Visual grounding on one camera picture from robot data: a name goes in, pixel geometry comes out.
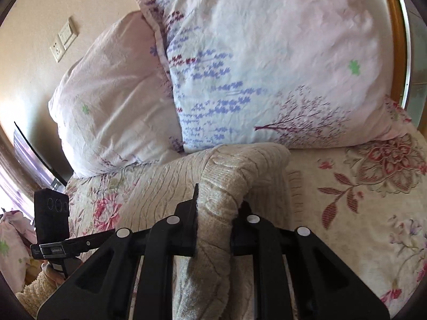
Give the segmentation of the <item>person's left hand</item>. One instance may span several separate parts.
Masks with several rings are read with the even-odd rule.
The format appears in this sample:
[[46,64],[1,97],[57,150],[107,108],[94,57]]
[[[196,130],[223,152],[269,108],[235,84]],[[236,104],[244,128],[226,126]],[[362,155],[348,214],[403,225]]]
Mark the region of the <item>person's left hand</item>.
[[41,269],[48,282],[54,287],[59,287],[64,283],[64,277],[59,272],[55,271],[47,261],[42,263]]

